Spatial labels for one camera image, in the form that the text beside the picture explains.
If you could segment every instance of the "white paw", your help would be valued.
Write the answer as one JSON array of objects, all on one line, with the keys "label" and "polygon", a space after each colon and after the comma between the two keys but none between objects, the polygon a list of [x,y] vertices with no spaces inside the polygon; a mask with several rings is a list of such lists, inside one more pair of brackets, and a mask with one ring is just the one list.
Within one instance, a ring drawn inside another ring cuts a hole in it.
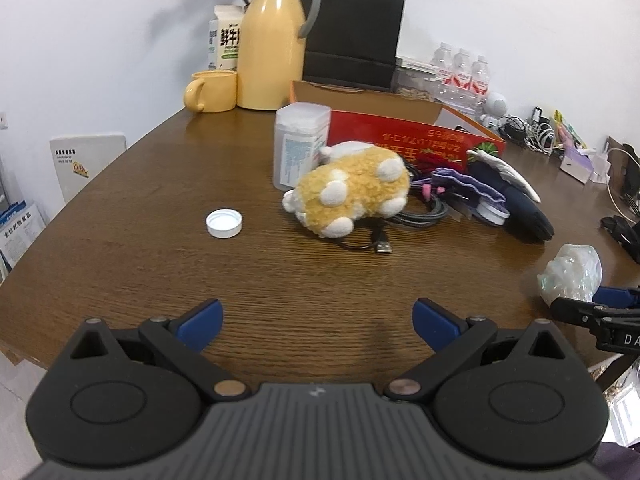
[{"label": "white paw", "polygon": [[331,176],[331,180],[340,180],[342,182],[346,182],[349,177],[346,171],[338,169],[331,170],[329,175]]},{"label": "white paw", "polygon": [[335,146],[324,146],[320,148],[320,157],[325,164],[335,162],[339,158],[347,155],[355,155],[369,148],[373,148],[374,144],[368,142],[360,142],[359,140],[347,140]]},{"label": "white paw", "polygon": [[404,162],[399,156],[395,156],[393,158],[383,160],[378,164],[378,167],[376,168],[376,177],[378,177],[382,182],[393,182],[402,175],[403,171],[406,171]]},{"label": "white paw", "polygon": [[380,204],[378,212],[383,218],[391,218],[401,212],[404,206],[406,206],[406,197],[392,198]]},{"label": "white paw", "polygon": [[359,220],[364,215],[366,215],[367,210],[364,209],[364,206],[360,202],[355,202],[353,204],[353,208],[351,209],[351,216],[353,216],[356,220]]},{"label": "white paw", "polygon": [[332,180],[320,192],[320,203],[327,207],[336,207],[347,200],[349,188],[340,180]]},{"label": "white paw", "polygon": [[282,197],[282,207],[287,213],[293,213],[296,210],[296,190],[287,191]]},{"label": "white paw", "polygon": [[306,227],[306,213],[296,213],[296,218],[304,227]]},{"label": "white paw", "polygon": [[342,238],[353,231],[353,221],[346,216],[336,218],[327,227],[322,229],[322,236],[327,238]]}]

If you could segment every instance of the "plastic bag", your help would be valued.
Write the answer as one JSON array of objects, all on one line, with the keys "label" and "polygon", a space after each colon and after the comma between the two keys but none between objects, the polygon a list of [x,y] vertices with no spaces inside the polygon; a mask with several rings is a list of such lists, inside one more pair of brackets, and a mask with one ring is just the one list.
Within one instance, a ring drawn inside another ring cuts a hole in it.
[{"label": "plastic bag", "polygon": [[565,244],[538,275],[540,296],[551,306],[555,298],[591,301],[602,281],[602,265],[590,245]]}]

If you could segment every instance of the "wooden table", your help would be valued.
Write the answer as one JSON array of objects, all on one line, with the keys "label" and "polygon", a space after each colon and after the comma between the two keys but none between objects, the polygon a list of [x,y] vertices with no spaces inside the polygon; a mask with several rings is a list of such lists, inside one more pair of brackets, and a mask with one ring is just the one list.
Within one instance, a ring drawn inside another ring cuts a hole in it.
[{"label": "wooden table", "polygon": [[[131,327],[218,297],[225,325],[205,352],[238,378],[380,386],[430,353],[412,330],[418,297],[525,327],[548,317],[536,275],[568,242],[596,247],[604,284],[640,283],[640,266],[599,229],[612,214],[604,186],[583,186],[514,146],[505,159],[532,183],[556,230],[545,244],[466,219],[390,226],[389,256],[319,240],[282,210],[271,185],[273,120],[238,108],[181,111],[129,148],[0,287],[0,344],[47,366],[87,317]],[[205,216],[222,207],[244,215],[235,238],[206,231]],[[564,329],[588,364],[606,357],[587,330]]]}]

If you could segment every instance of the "blue gripper pad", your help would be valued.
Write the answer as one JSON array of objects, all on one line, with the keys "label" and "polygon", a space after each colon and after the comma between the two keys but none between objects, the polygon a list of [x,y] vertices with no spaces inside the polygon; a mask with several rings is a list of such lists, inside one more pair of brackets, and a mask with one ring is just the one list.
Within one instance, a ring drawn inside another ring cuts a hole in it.
[{"label": "blue gripper pad", "polygon": [[601,286],[591,300],[593,303],[607,305],[610,308],[638,308],[640,296],[633,294],[628,288]]},{"label": "blue gripper pad", "polygon": [[464,332],[466,322],[433,302],[418,300],[412,313],[414,330],[434,352],[439,352]]},{"label": "blue gripper pad", "polygon": [[222,303],[214,300],[201,306],[175,331],[175,336],[194,352],[202,352],[222,330]]}]

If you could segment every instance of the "metal bolt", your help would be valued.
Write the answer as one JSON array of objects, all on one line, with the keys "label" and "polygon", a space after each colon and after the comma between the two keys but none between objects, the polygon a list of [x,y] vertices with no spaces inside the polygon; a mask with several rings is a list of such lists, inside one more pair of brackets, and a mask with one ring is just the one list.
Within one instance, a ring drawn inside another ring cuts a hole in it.
[{"label": "metal bolt", "polygon": [[389,383],[389,391],[402,396],[415,395],[420,391],[420,383],[413,379],[394,379]]},{"label": "metal bolt", "polygon": [[235,379],[226,379],[216,383],[213,387],[213,391],[223,397],[236,397],[244,394],[246,385]]}]

